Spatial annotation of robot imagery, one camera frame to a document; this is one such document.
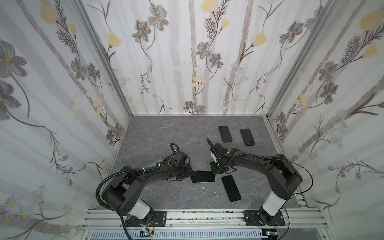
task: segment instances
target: white-framed smartphone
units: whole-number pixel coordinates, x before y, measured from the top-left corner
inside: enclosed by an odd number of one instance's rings
[[[216,177],[211,170],[194,171],[194,174],[191,176],[191,182],[193,183],[214,182],[214,181],[216,181]]]

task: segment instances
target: flower center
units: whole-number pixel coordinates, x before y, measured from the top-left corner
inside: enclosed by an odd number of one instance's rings
[[[12,61],[11,61],[11,59],[9,59],[9,58],[3,58],[3,62],[11,63]]]
[[[22,220],[26,220],[27,218],[28,218],[28,214],[23,214],[21,217]]]

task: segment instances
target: phone screen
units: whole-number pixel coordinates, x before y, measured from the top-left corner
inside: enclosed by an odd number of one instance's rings
[[[218,131],[220,133],[221,140],[223,140],[223,142],[232,142],[232,136],[231,136],[231,133],[229,132],[228,126],[220,126],[218,128]]]
[[[214,182],[216,181],[216,177],[212,171],[195,171],[191,176],[191,181],[193,183]]]
[[[241,136],[243,137],[244,144],[246,146],[255,145],[255,141],[253,140],[251,130],[249,128],[240,129]]]
[[[241,195],[239,190],[237,189],[235,180],[233,179],[232,175],[222,177],[221,180],[223,181],[225,191],[227,192],[229,201],[234,202],[234,201],[240,200]]]

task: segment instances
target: table surface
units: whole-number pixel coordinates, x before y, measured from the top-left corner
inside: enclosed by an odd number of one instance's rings
[[[223,125],[228,126],[232,142],[222,142],[218,127]],[[242,128],[251,130],[254,146],[244,145]],[[236,147],[265,156],[277,153],[262,117],[138,116],[128,126],[112,173],[126,165],[142,168],[158,157],[166,157],[172,152],[171,142],[190,156],[194,171],[210,170],[213,159],[207,137],[227,149]],[[215,182],[208,183],[192,183],[190,177],[183,181],[158,181],[144,187],[140,199],[154,209],[248,209],[260,208],[271,191],[265,175],[239,167],[231,175],[242,199],[230,202],[221,180],[226,175],[218,174]],[[298,207],[294,196],[285,207]]]

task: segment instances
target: smartphone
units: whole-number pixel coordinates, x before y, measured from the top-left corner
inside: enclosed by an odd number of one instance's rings
[[[212,171],[195,171],[191,176],[191,181],[193,183],[214,182],[216,177]]]
[[[241,136],[243,137],[244,144],[246,146],[255,145],[255,141],[253,140],[251,130],[249,128],[240,129]]]
[[[233,179],[232,175],[222,177],[221,180],[223,181],[225,191],[227,192],[229,201],[234,202],[234,201],[240,200],[241,195],[239,193],[239,190],[237,189],[235,180]]]
[[[232,136],[229,132],[228,126],[220,126],[218,128],[218,131],[220,133],[221,139],[223,142],[232,142]]]

